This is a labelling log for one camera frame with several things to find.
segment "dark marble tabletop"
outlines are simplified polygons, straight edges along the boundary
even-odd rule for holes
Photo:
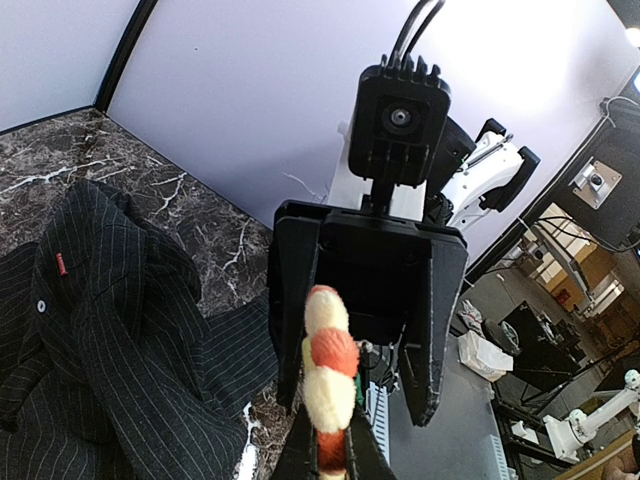
[[[37,241],[79,178],[130,193],[184,247],[200,272],[205,316],[265,287],[269,230],[95,110],[0,136],[0,256]]]

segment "desk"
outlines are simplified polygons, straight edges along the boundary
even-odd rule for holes
[[[491,384],[462,365],[449,336],[440,405],[426,428],[411,424],[402,389],[389,398],[389,450],[398,480],[500,479]]]

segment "fuzzy striped toy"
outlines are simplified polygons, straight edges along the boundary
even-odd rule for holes
[[[345,430],[356,402],[354,377],[359,350],[349,334],[349,316],[338,293],[315,286],[305,310],[304,404],[318,434],[318,467],[323,480],[343,480]]]

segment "black trim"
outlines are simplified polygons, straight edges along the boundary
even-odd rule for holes
[[[100,85],[100,91],[96,97],[94,106],[100,112],[107,113],[111,100],[113,99],[113,95],[118,87],[120,77],[122,77],[122,73],[127,66],[129,57],[131,56],[131,53],[136,46],[136,42],[138,41],[138,38],[140,38],[140,34],[142,33],[147,20],[149,20],[156,3],[158,3],[158,0],[140,0],[135,12],[133,12],[131,20],[129,20],[129,24],[120,39],[118,48],[116,48],[116,52],[113,54],[107,73],[102,80],[102,85]]]
[[[53,120],[54,118],[63,117],[71,113],[81,112],[82,110],[89,110],[91,108],[93,108],[92,105],[87,105],[85,107],[73,108],[71,110],[67,110],[66,112],[56,113],[53,115],[49,115],[48,117],[39,118],[38,120],[31,120],[30,122],[22,123],[20,125],[16,125],[15,127],[7,128],[6,130],[0,130],[0,136],[7,135],[8,133],[13,133],[16,130],[21,130],[23,128],[27,128],[32,125],[35,125],[37,123],[46,122],[47,120]]]
[[[591,158],[592,147],[602,141],[613,130],[610,122],[601,119],[598,125],[594,127],[585,141],[580,144],[573,156],[566,163],[564,168],[560,170],[553,180],[549,183],[546,191],[536,198],[536,200],[526,208],[520,215],[520,218],[527,224],[535,222],[540,218],[544,211],[553,203],[553,198],[557,195],[564,185],[568,184],[578,173],[580,168]],[[477,282],[487,270],[493,267],[500,259],[509,253],[522,238],[527,231],[519,220],[515,220],[509,228],[498,238],[498,240],[487,250],[478,260],[476,260],[471,268],[467,271],[466,280],[462,287],[462,291],[469,288],[469,284]]]

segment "black pinstripe shirt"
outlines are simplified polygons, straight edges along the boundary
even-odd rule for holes
[[[199,296],[128,195],[75,184],[0,259],[0,477],[231,478],[239,413],[276,371],[268,305],[205,319]]]

